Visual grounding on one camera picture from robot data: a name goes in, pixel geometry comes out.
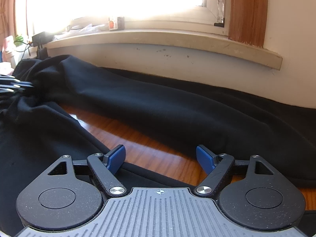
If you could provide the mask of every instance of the window sill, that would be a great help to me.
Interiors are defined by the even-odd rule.
[[[47,49],[101,43],[141,43],[185,47],[233,56],[280,70],[282,57],[272,51],[226,37],[194,31],[123,30],[75,36],[49,42]]]

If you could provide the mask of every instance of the ridged gray plate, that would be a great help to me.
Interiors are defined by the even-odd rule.
[[[131,194],[108,200],[92,221],[63,232],[26,227],[18,237],[299,237],[296,228],[257,232],[238,226],[218,210],[213,200],[187,188],[134,188]]]

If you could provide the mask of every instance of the wall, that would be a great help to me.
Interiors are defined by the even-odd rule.
[[[127,69],[252,93],[316,108],[316,0],[269,0],[264,48],[283,56],[280,71],[187,48],[98,44],[49,50],[102,67]]]

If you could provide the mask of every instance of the crosshair marking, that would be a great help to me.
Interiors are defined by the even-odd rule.
[[[162,194],[164,194],[165,193],[165,191],[164,190],[158,190],[158,191],[156,191],[157,192],[157,194],[159,194],[159,195],[162,195]]]

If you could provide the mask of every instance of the plastic bag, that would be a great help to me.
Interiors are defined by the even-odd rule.
[[[69,30],[69,32],[65,32],[61,35],[55,35],[53,38],[53,41],[64,39],[68,37],[74,37],[74,36],[81,36],[81,35],[87,35],[87,34],[93,34],[93,33],[99,33],[102,32],[102,28],[104,27],[104,24],[92,26],[92,24],[89,24],[88,26],[82,28],[82,29],[75,29],[75,30]]]

